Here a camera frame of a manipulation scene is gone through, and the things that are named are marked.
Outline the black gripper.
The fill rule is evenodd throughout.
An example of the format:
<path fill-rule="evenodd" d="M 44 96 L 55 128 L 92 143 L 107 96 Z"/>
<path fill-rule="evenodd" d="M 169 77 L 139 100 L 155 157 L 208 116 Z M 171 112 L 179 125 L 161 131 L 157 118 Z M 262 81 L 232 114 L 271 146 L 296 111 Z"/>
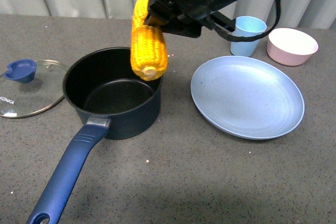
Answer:
<path fill-rule="evenodd" d="M 164 33 L 197 38 L 202 27 L 234 31 L 235 21 L 219 12 L 231 0 L 149 0 L 144 23 Z"/>

